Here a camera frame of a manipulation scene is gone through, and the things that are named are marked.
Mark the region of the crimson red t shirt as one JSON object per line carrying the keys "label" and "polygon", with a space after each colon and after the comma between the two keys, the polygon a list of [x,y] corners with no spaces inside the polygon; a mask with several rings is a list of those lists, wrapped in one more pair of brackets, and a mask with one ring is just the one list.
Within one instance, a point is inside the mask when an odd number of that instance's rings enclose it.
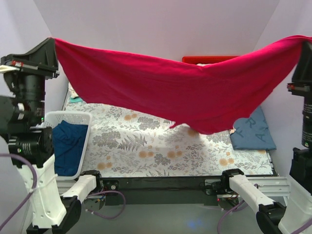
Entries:
{"label": "crimson red t shirt", "polygon": [[58,60],[77,94],[187,124],[201,134],[229,130],[251,113],[298,63],[302,35],[257,51],[198,66],[55,40]]}

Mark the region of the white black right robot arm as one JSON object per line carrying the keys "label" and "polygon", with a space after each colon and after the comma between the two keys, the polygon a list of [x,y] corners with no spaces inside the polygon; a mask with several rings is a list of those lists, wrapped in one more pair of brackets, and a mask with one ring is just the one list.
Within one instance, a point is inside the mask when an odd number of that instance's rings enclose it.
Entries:
{"label": "white black right robot arm", "polygon": [[264,234],[312,232],[312,44],[304,42],[288,90],[304,97],[302,145],[293,148],[288,177],[246,177],[239,169],[223,171],[220,187],[236,193],[255,213]]}

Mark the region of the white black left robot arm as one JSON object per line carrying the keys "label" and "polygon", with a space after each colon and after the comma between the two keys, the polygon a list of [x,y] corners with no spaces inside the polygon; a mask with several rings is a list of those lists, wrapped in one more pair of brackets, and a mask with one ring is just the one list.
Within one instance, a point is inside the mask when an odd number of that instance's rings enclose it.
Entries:
{"label": "white black left robot arm", "polygon": [[67,192],[59,194],[52,129],[40,127],[45,81],[59,75],[55,40],[47,38],[27,53],[2,57],[0,71],[13,93],[13,97],[0,98],[0,135],[24,181],[25,201],[32,206],[33,220],[26,231],[67,233],[78,222],[83,201],[90,194],[100,194],[104,184],[98,171],[86,171]]}

